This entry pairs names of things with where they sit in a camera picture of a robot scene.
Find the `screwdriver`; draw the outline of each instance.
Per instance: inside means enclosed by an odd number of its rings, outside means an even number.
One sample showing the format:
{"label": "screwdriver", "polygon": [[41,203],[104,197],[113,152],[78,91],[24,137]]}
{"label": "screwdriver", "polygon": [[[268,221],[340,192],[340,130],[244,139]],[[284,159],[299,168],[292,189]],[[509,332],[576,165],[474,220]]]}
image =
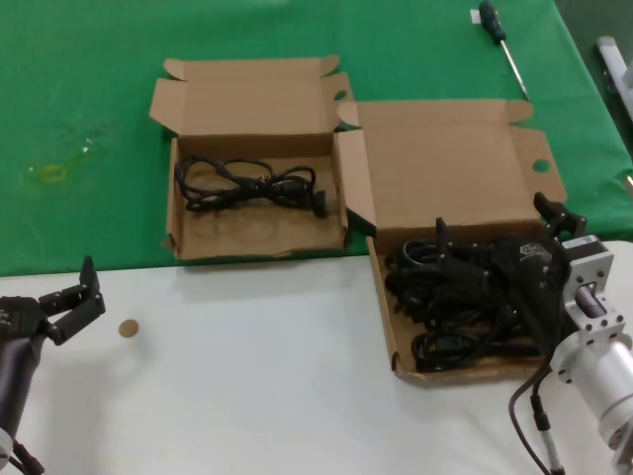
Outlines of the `screwdriver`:
{"label": "screwdriver", "polygon": [[482,27],[484,27],[484,30],[490,34],[493,42],[495,42],[495,45],[501,45],[503,48],[505,57],[507,57],[510,67],[512,68],[512,71],[514,71],[518,85],[520,86],[521,91],[523,91],[523,94],[525,94],[525,99],[529,101],[530,98],[527,96],[527,89],[525,88],[523,79],[521,79],[521,75],[518,73],[518,69],[516,68],[516,64],[514,64],[512,55],[505,44],[506,35],[503,27],[501,26],[501,22],[498,19],[497,9],[488,0],[484,0],[479,6],[479,16],[482,21]]}

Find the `screwdriver handle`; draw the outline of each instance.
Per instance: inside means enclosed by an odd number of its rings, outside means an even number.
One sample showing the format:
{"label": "screwdriver handle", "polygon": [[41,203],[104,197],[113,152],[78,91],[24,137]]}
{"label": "screwdriver handle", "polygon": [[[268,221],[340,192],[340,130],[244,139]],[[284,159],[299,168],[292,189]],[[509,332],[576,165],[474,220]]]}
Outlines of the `screwdriver handle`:
{"label": "screwdriver handle", "polygon": [[499,45],[505,41],[505,31],[498,20],[498,13],[495,7],[488,0],[484,0],[479,6],[479,16],[482,21],[482,27],[486,30],[495,45]]}

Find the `cardboard box lid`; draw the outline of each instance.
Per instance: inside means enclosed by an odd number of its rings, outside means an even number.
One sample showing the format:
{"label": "cardboard box lid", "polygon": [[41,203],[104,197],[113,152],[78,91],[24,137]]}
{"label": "cardboard box lid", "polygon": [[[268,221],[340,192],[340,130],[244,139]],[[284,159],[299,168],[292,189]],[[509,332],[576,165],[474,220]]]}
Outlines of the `cardboard box lid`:
{"label": "cardboard box lid", "polygon": [[[531,117],[525,101],[348,102],[338,134],[350,211],[387,229],[536,220],[534,193],[566,194],[540,131],[512,126]],[[546,172],[537,169],[549,168]]]}
{"label": "cardboard box lid", "polygon": [[182,61],[158,79],[149,116],[182,136],[330,133],[352,100],[338,57]]}

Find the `white table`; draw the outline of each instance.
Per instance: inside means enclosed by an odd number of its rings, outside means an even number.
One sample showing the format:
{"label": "white table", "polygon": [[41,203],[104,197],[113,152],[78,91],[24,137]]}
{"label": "white table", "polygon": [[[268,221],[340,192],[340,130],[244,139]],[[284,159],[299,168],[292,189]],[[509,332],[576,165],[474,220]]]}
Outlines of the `white table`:
{"label": "white table", "polygon": [[[630,314],[633,244],[610,247],[610,297]],[[0,293],[76,279],[4,278]],[[100,279],[107,314],[45,345],[20,427],[49,475],[537,473],[507,415],[518,382],[425,389],[391,373],[366,257]],[[125,319],[136,337],[119,336]],[[610,473],[576,390],[552,378],[543,397],[568,473]]]}

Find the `cable connector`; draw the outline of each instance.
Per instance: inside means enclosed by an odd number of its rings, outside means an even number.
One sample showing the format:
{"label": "cable connector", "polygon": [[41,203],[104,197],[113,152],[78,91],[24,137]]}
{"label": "cable connector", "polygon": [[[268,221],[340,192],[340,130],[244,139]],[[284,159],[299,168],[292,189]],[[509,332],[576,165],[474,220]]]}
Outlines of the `cable connector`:
{"label": "cable connector", "polygon": [[538,428],[540,432],[544,432],[545,430],[552,428],[552,426],[550,426],[550,420],[547,417],[547,413],[545,412],[545,409],[543,409],[541,397],[538,394],[531,395],[530,403],[532,403],[532,411],[534,411],[534,422],[536,423],[536,428]]}
{"label": "cable connector", "polygon": [[26,475],[43,475],[45,473],[45,469],[40,462],[17,440],[15,440],[13,446],[13,453],[16,454],[20,463],[22,463],[22,470]]}

